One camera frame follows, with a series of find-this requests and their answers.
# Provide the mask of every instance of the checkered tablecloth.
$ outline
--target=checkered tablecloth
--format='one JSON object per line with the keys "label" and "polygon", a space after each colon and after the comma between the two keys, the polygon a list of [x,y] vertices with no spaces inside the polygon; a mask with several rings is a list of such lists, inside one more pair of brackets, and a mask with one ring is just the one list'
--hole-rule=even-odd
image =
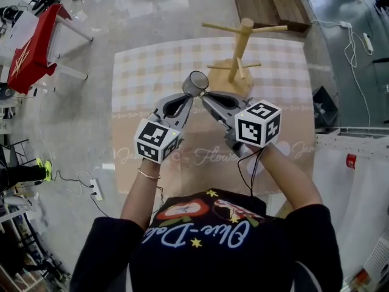
{"label": "checkered tablecloth", "polygon": [[[235,38],[201,38],[139,47],[117,53],[114,61],[112,112],[152,108],[161,98],[182,92],[194,70],[208,74],[208,64],[231,58]],[[251,38],[243,56],[255,80],[251,97],[275,103],[311,102],[312,92],[303,43]]]}
{"label": "checkered tablecloth", "polygon": [[[207,75],[208,64],[232,58],[234,37],[201,38],[154,44],[117,53],[112,85],[112,140],[117,185],[128,192],[140,164],[133,136],[141,118],[147,118],[163,97],[182,92],[190,72]],[[307,173],[312,173],[314,116],[312,91],[303,43],[251,38],[243,64],[250,68],[250,97],[265,99],[283,110],[277,147]],[[209,115],[199,99],[184,128],[185,140],[161,168],[159,185],[165,196],[188,195],[209,187],[249,193],[236,166],[238,158],[224,143],[225,128]],[[244,161],[243,176],[250,178],[255,161]],[[254,192],[274,193],[278,187],[258,169]]]}

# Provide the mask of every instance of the red object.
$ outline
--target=red object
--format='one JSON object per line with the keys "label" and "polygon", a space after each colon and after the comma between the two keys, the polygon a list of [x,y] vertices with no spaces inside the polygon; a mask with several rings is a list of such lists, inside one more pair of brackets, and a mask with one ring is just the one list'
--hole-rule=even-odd
{"label": "red object", "polygon": [[[198,206],[200,206],[200,209],[198,209],[196,212],[187,212],[188,208],[191,206],[191,204],[196,203]],[[166,215],[166,213],[173,212],[173,210],[177,212],[176,214]],[[169,207],[169,209],[159,213],[157,215],[158,220],[170,220],[172,218],[179,218],[179,217],[198,217],[200,215],[204,215],[209,210],[209,207],[201,200],[201,199],[195,199],[190,202],[186,203],[177,203],[174,206]]]}
{"label": "red object", "polygon": [[355,162],[357,161],[357,156],[356,155],[352,155],[352,154],[348,154],[347,155],[347,158],[346,158],[346,165],[351,168],[351,169],[355,169]]}
{"label": "red object", "polygon": [[26,52],[30,51],[26,59],[22,63],[19,72],[12,76],[12,72],[16,66],[16,60],[23,53],[24,48],[17,49],[13,56],[10,74],[8,76],[8,86],[19,93],[27,94],[30,86],[37,82],[44,75],[52,75],[57,64],[48,66],[47,51],[55,25],[55,17],[61,16],[65,19],[71,19],[68,12],[63,8],[62,4],[54,4],[49,7],[39,17],[38,25],[30,39],[30,44]]}

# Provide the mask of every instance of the bracelet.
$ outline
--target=bracelet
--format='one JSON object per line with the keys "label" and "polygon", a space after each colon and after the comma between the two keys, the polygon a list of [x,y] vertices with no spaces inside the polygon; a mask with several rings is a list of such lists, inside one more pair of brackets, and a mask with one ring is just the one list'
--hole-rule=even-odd
{"label": "bracelet", "polygon": [[160,179],[160,175],[159,175],[157,178],[153,178],[152,176],[147,175],[147,174],[145,174],[144,172],[142,172],[142,171],[140,170],[140,168],[138,168],[138,172],[139,172],[140,174],[142,174],[143,176],[146,176],[147,178],[153,179],[153,180],[155,180],[155,181],[157,181],[158,179]]}

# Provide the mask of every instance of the black and white cube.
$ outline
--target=black and white cube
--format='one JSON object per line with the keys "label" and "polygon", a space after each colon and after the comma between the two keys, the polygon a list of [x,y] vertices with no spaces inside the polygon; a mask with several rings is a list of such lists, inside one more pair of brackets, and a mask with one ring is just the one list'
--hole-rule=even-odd
{"label": "black and white cube", "polygon": [[281,108],[262,100],[235,115],[236,140],[265,147],[277,137],[281,127]]}
{"label": "black and white cube", "polygon": [[151,161],[162,161],[178,148],[180,131],[142,119],[134,136],[135,150]]}

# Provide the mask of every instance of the table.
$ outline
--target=table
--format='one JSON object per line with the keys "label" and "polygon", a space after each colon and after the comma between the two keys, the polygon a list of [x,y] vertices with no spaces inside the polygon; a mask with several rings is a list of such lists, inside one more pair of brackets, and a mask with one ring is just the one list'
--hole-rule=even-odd
{"label": "table", "polygon": [[50,51],[59,24],[73,30],[88,41],[93,41],[93,37],[75,27],[71,20],[71,16],[61,4],[52,5],[39,17],[31,39],[22,49],[15,50],[8,77],[10,88],[27,94],[31,85],[46,74],[52,75],[55,70],[82,80],[88,78],[88,75],[83,72],[56,63],[57,58],[53,57]]}
{"label": "table", "polygon": [[[303,43],[270,38],[250,38],[243,60],[261,62],[250,68],[250,97],[265,99],[283,110],[276,146],[309,176],[314,159],[314,112],[312,89]],[[127,193],[142,157],[133,147],[141,118],[147,118],[161,98],[182,92],[181,84],[191,71],[210,72],[214,65],[232,56],[234,37],[200,38],[154,44],[116,53],[112,84],[112,143],[119,192]],[[224,143],[225,128],[195,99],[184,141],[162,163],[158,185],[164,196],[184,196],[221,188],[249,195],[237,168],[238,157]],[[243,161],[246,181],[253,173],[255,158]],[[113,169],[104,164],[103,169]],[[254,194],[276,193],[279,188],[259,164]]]}

